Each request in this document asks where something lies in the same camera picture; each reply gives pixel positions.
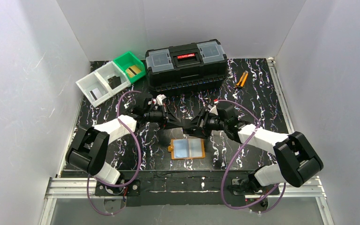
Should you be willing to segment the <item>orange card holder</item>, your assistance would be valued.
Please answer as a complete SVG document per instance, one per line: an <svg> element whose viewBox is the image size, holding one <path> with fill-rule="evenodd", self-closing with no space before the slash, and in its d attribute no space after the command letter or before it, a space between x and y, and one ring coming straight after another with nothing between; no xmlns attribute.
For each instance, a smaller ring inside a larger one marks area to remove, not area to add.
<svg viewBox="0 0 360 225"><path fill-rule="evenodd" d="M167 149L172 160L205 158L204 140L200 138L172 139Z"/></svg>

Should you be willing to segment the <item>gold card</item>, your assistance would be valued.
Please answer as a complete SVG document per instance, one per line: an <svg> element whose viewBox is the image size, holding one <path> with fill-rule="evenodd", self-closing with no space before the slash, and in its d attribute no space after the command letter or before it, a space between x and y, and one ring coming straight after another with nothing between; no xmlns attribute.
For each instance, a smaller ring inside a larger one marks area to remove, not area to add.
<svg viewBox="0 0 360 225"><path fill-rule="evenodd" d="M141 70L137 65L132 65L128 67L125 72L127 73L129 78L134 78L141 73Z"/></svg>

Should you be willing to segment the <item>silver white credit card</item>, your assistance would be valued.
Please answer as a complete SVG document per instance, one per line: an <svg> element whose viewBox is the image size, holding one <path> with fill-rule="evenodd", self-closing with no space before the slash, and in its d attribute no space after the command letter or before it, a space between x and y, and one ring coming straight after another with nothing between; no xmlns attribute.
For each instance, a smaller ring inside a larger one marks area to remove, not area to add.
<svg viewBox="0 0 360 225"><path fill-rule="evenodd" d="M90 91L90 94L91 94L91 96L92 96L92 98L93 98L94 101L99 100L99 99L103 96L103 94L101 93L101 91L100 91L99 88L94 88L94 89L92 89L92 90Z"/></svg>

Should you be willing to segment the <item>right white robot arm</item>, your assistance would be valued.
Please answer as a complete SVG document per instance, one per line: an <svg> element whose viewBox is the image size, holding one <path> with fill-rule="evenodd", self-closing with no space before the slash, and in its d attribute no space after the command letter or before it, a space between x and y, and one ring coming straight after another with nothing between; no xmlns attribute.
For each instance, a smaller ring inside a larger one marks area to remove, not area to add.
<svg viewBox="0 0 360 225"><path fill-rule="evenodd" d="M182 123L186 135L207 139L213 130L224 131L232 141L255 146L275 156L276 164L259 167L243 179L239 187L256 192L263 187L286 182L298 188L324 168L303 133L276 133L241 120L234 106L228 102L209 105L194 118L183 119Z"/></svg>

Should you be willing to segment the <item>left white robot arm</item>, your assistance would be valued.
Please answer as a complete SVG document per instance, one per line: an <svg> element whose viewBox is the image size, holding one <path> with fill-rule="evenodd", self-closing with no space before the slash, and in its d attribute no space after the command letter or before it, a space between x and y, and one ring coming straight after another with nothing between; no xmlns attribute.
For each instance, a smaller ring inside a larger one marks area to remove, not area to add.
<svg viewBox="0 0 360 225"><path fill-rule="evenodd" d="M122 188L131 184L142 163L141 145L136 131L146 123L157 123L162 129L183 126L167 108L165 98L165 95L153 97L149 93L136 91L135 103L129 106L124 114L118 113L115 119L103 124L80 126L66 153L66 163L109 187ZM106 162L106 154L110 143L126 135L132 135L136 143L138 161L133 177L121 183L121 173Z"/></svg>

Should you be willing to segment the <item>orange utility knife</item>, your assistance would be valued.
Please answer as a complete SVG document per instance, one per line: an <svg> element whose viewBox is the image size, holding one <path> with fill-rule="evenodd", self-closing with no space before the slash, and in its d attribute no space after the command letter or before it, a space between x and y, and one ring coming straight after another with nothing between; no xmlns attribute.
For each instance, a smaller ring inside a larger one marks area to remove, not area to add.
<svg viewBox="0 0 360 225"><path fill-rule="evenodd" d="M248 71L244 71L238 82L235 84L235 88L242 89L245 86L246 80L248 78Z"/></svg>

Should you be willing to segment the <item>middle white plastic bin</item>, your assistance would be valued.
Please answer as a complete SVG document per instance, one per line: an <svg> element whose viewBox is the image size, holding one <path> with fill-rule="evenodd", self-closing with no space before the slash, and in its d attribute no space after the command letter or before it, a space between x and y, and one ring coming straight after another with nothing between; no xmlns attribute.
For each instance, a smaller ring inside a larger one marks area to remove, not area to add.
<svg viewBox="0 0 360 225"><path fill-rule="evenodd" d="M110 61L106 64L104 64L103 66L101 66L100 68L95 70L96 74L99 75L102 79L103 85L108 89L108 91L113 94L116 95L117 93L121 92L122 90L128 88L129 86L131 86L130 81L128 80L127 76L125 75L124 72L122 72L120 70L120 68L113 62ZM108 78L113 77L113 76L118 76L121 78L122 81L122 85L120 86L121 89L119 89L118 92L113 91L109 84L108 84Z"/></svg>

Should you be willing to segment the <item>white plastic bin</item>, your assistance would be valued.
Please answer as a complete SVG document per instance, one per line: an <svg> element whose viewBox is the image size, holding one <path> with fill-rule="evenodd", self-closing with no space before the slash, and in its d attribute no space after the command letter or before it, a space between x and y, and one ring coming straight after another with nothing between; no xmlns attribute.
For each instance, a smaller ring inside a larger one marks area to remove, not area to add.
<svg viewBox="0 0 360 225"><path fill-rule="evenodd" d="M84 96L89 100L89 102L92 104L93 107L98 107L103 102L105 102L110 97L112 97L112 94L103 85L101 77L97 75L96 72L92 72L86 75L85 77L76 81L76 84L78 85ZM99 88L101 93L103 94L103 96L97 101L94 101L90 94L90 91L94 88Z"/></svg>
<svg viewBox="0 0 360 225"><path fill-rule="evenodd" d="M99 75L102 79L103 85L108 89L108 91L113 94L116 95L117 93L121 92L122 90L128 88L129 86L131 86L130 81L128 80L127 76L125 75L124 72L122 72L120 70L120 68L113 62L110 61L106 64L104 64L103 66L101 66L100 68L95 70L96 74ZM121 78L122 81L122 85L120 86L121 89L119 89L118 92L113 91L109 84L108 84L108 78L113 77L113 76L118 76Z"/></svg>

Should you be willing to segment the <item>green plastic bin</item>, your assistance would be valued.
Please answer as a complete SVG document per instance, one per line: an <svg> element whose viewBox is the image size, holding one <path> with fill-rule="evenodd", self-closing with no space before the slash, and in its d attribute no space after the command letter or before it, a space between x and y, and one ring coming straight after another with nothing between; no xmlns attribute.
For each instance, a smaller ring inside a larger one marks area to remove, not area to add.
<svg viewBox="0 0 360 225"><path fill-rule="evenodd" d="M144 63L130 51L115 58L113 62L120 68L122 72L125 73L130 83L135 83L146 75ZM141 73L134 78L129 78L125 70L132 65L137 65L140 68Z"/></svg>

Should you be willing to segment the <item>left white plastic bin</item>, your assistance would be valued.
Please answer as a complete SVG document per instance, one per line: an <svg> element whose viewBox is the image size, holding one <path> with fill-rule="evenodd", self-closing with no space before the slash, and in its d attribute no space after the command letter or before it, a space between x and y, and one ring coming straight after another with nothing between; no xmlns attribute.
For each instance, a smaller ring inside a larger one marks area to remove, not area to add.
<svg viewBox="0 0 360 225"><path fill-rule="evenodd" d="M96 72L92 72L86 75L85 77L76 81L76 84L78 85L84 96L89 100L89 102L92 104L93 107L98 107L103 102L105 102L110 97L112 97L112 94L103 85L101 77L97 75ZM103 94L103 96L97 101L94 101L90 94L90 91L94 88L99 88L101 93Z"/></svg>

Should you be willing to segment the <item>black toolbox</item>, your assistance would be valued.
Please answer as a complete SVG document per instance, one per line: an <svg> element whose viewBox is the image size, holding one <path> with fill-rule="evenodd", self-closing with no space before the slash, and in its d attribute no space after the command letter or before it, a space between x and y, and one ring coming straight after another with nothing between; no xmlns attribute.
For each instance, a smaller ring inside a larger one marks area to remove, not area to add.
<svg viewBox="0 0 360 225"><path fill-rule="evenodd" d="M228 76L227 55L217 39L151 49L146 77L153 95L179 95L221 87Z"/></svg>

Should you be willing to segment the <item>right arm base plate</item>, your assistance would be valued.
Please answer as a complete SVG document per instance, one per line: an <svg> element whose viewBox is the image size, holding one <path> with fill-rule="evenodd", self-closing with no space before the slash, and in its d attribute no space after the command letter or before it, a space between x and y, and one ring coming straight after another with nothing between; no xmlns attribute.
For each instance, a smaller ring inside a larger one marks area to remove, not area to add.
<svg viewBox="0 0 360 225"><path fill-rule="evenodd" d="M264 195L271 189L274 191L271 195L279 194L279 190L275 185L261 186L256 180L249 181L248 178L232 179L227 189L234 195Z"/></svg>

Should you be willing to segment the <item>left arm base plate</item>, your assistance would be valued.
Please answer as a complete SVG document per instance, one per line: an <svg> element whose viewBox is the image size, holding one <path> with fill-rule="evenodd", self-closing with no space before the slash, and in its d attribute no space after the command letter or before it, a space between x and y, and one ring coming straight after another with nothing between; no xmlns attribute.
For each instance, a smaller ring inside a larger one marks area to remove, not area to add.
<svg viewBox="0 0 360 225"><path fill-rule="evenodd" d="M95 196L139 196L141 190L141 181L134 180L128 186L111 187L101 183L99 180L96 182Z"/></svg>

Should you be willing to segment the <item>aluminium frame rail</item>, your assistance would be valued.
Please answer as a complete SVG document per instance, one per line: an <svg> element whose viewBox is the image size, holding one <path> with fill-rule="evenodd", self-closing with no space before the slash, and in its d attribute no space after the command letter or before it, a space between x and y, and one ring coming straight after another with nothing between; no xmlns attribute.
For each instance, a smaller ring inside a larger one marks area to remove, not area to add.
<svg viewBox="0 0 360 225"><path fill-rule="evenodd" d="M230 59L228 77L216 89L179 94L167 99L178 118L192 118L214 99L237 102L254 114L266 129L293 131L285 98L278 81L273 59ZM245 86L235 88L244 71ZM70 165L64 165L52 178L46 193L42 225L88 224L228 224L245 221L254 224L332 224L326 194L318 176L300 188L280 184L279 194L270 195L270 205L284 191L282 201L270 213L259 216L258 210L235 211L222 204L220 182L228 165L228 177L241 178L262 165L276 162L274 155L248 145L237 153L239 145L223 131L214 131L204 142L203 159L171 160L167 147L171 139L184 138L181 129L160 130L146 125L138 132L142 144L142 169L139 196L128 196L119 211L116 196L95 196L96 181Z"/></svg>

